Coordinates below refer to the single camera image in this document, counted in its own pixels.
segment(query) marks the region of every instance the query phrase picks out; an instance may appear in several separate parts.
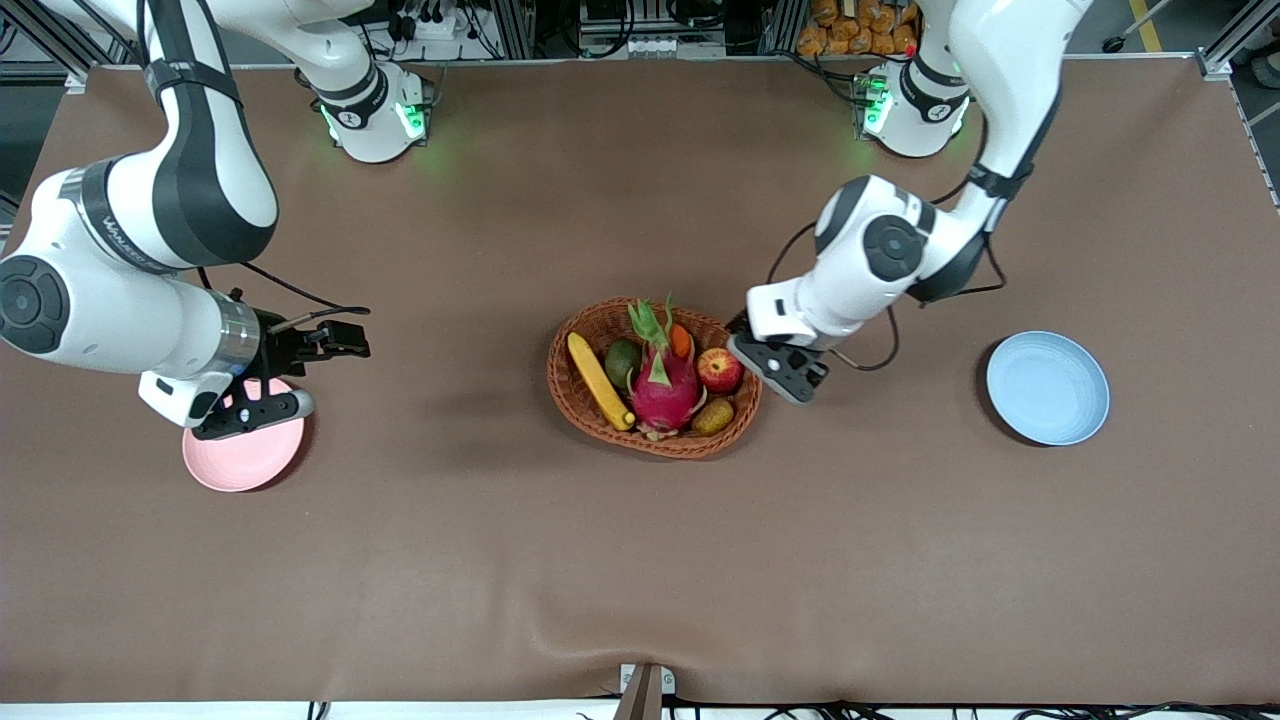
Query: orange carrot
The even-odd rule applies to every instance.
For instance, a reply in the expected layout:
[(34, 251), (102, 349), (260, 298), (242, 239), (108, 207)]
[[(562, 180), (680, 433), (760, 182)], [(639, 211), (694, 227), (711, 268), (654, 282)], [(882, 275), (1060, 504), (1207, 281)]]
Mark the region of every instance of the orange carrot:
[(689, 354), (694, 351), (694, 338), (689, 331), (680, 325), (671, 325), (671, 351), (681, 360), (689, 357)]

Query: red apple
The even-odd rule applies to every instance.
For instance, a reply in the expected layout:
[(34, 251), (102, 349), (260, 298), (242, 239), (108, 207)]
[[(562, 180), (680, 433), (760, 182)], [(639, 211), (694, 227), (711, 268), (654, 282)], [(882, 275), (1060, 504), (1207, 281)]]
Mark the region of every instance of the red apple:
[(698, 379), (708, 392), (728, 395), (742, 382), (742, 364), (723, 347), (713, 347), (698, 356)]

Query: floor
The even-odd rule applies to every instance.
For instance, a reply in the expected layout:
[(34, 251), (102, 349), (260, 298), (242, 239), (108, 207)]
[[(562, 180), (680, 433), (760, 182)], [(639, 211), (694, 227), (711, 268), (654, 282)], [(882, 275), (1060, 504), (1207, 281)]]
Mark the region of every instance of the floor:
[[(1194, 50), (1208, 44), (1242, 5), (1243, 0), (1174, 0), (1148, 29), (1128, 38), (1124, 51)], [(1147, 6), (1148, 0), (1096, 0), (1076, 28), (1068, 50), (1076, 54), (1098, 53), (1105, 38), (1120, 33)], [(248, 37), (225, 35), (233, 63), (283, 61), (282, 55)], [(0, 47), (5, 45), (6, 41), (0, 41)], [(32, 47), (24, 38), (18, 37), (12, 47), (0, 53), (0, 108), (4, 108), (0, 110), (0, 158), (4, 159), (0, 163), (0, 195), (12, 199), (20, 199), (26, 190), (31, 168), (61, 96), (60, 87), (5, 86), (4, 63), (29, 59)], [(1280, 102), (1280, 91), (1261, 87), (1247, 67), (1236, 70), (1233, 82), (1245, 118), (1257, 118)], [(1262, 164), (1280, 172), (1280, 113), (1261, 117), (1252, 131)], [(0, 202), (0, 227), (12, 222)]]

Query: dragon fruit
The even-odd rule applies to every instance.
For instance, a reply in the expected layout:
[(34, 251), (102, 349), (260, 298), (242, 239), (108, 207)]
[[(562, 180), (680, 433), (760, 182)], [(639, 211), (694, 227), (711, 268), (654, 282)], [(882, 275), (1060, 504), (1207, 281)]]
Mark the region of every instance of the dragon fruit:
[(640, 300), (627, 305), (631, 328), (645, 342), (645, 357), (639, 375), (628, 378), (631, 409), (636, 429), (657, 441), (675, 436), (689, 424), (707, 401), (707, 389), (699, 393), (694, 354), (681, 360), (671, 348), (671, 297), (667, 297), (667, 323), (658, 323), (653, 305)]

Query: blue plate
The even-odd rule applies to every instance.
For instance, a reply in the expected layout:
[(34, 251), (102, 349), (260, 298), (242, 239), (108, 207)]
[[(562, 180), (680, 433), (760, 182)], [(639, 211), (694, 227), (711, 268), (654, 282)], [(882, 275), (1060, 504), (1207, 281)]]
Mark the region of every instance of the blue plate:
[(1111, 407), (1107, 377), (1089, 351), (1043, 331), (1000, 343), (987, 364), (987, 393), (1009, 427), (1043, 445), (1089, 439)]

